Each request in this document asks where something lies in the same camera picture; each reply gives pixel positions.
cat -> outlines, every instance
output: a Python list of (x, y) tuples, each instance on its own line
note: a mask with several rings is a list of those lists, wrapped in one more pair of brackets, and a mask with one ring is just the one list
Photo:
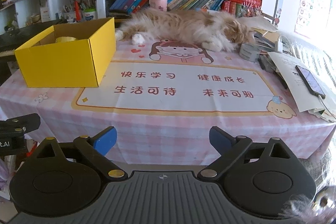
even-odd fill
[(210, 15), (204, 11), (162, 12), (147, 8), (132, 15), (115, 31), (117, 41), (132, 39), (133, 45), (147, 40), (170, 39), (201, 45), (214, 52), (230, 52), (243, 42), (254, 43), (254, 31), (227, 13)]

desk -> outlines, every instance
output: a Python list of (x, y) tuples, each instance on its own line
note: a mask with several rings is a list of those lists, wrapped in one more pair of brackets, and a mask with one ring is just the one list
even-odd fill
[[(38, 113), (41, 127), (29, 136), (39, 142), (48, 136), (70, 142), (113, 125), (118, 140), (107, 157), (128, 164), (208, 165), (219, 156), (208, 140), (212, 126), (254, 142), (280, 137), (300, 158), (326, 149), (324, 141), (330, 142), (335, 125), (299, 113), (290, 92), (257, 63), (235, 52), (169, 43), (119, 42), (101, 86), (94, 89), (29, 89), (17, 71), (0, 87), (0, 118)], [(147, 78), (139, 77), (144, 73)], [(146, 81), (142, 94), (141, 80)], [(196, 90), (198, 97), (193, 99)]]

gray ribbed plate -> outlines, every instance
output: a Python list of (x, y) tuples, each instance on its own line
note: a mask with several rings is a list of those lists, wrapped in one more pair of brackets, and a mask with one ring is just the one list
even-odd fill
[(72, 215), (42, 218), (19, 213), (9, 224), (290, 224), (267, 220), (233, 206), (215, 183), (201, 182), (191, 171), (139, 172), (109, 183), (89, 207)]

yellow box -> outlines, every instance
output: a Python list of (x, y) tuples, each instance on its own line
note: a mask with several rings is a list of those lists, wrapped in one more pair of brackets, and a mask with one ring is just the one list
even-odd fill
[[(58, 37), (78, 40), (55, 43)], [(29, 88), (98, 87), (116, 51), (114, 18), (49, 27), (15, 50)]]

phone screen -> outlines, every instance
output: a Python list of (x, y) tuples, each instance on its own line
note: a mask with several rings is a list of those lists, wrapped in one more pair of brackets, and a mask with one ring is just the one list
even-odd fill
[(305, 69), (305, 68), (302, 68), (300, 66), (296, 66), (296, 69), (299, 70), (303, 77), (307, 80), (308, 82), (308, 85), (310, 86), (310, 88), (312, 89), (313, 92), (317, 93), (317, 94), (320, 94), (321, 97), (325, 98), (325, 94), (322, 90), (322, 88), (320, 87), (319, 83), (317, 83), (316, 79), (314, 78), (314, 76), (312, 75), (312, 73)]

